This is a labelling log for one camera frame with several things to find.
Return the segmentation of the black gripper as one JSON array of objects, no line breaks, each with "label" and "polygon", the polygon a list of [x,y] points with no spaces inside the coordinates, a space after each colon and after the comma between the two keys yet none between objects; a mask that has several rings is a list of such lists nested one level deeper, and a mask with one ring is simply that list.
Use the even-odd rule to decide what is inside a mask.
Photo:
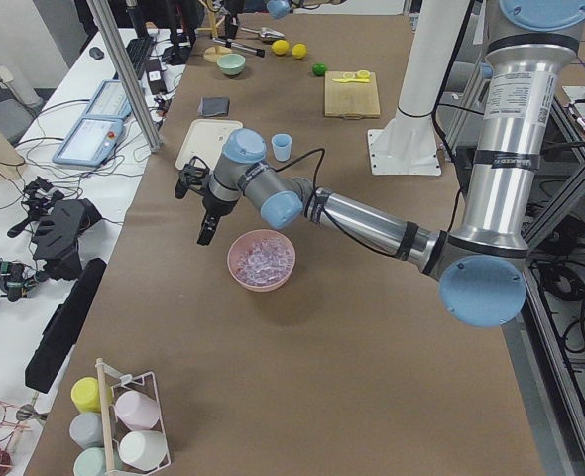
[{"label": "black gripper", "polygon": [[244,12],[245,0],[224,0],[228,12],[224,18],[224,31],[227,40],[235,40],[239,28],[238,15]]},{"label": "black gripper", "polygon": [[208,246],[215,233],[221,217],[229,215],[241,193],[238,189],[230,189],[222,185],[206,185],[203,191],[202,204],[205,215],[201,222],[197,244]]}]

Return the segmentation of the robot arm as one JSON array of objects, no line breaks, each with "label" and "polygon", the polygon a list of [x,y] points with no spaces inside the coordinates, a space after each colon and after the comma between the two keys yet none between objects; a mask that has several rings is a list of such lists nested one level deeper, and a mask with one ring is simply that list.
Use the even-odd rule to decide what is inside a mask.
[{"label": "robot arm", "polygon": [[322,5],[340,5],[342,0],[268,0],[245,1],[227,0],[221,6],[225,11],[224,33],[226,38],[235,39],[239,30],[239,15],[241,13],[268,13],[274,19],[281,19],[294,10],[310,10]]},{"label": "robot arm", "polygon": [[305,178],[283,178],[266,160],[255,131],[233,131],[203,182],[198,241],[207,245],[240,198],[280,229],[304,216],[363,246],[415,264],[439,283],[458,320],[493,327],[526,300],[521,234],[559,73],[579,48],[585,1],[490,1],[485,59],[493,75],[475,152],[465,211],[451,232],[406,222]]}]

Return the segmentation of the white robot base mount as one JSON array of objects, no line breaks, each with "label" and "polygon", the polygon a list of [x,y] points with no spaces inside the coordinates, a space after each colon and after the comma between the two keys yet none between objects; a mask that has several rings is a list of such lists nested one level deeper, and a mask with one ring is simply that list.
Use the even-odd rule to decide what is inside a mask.
[{"label": "white robot base mount", "polygon": [[458,34],[470,13],[468,0],[426,0],[421,5],[395,117],[368,131],[375,176],[438,176],[434,106]]}]

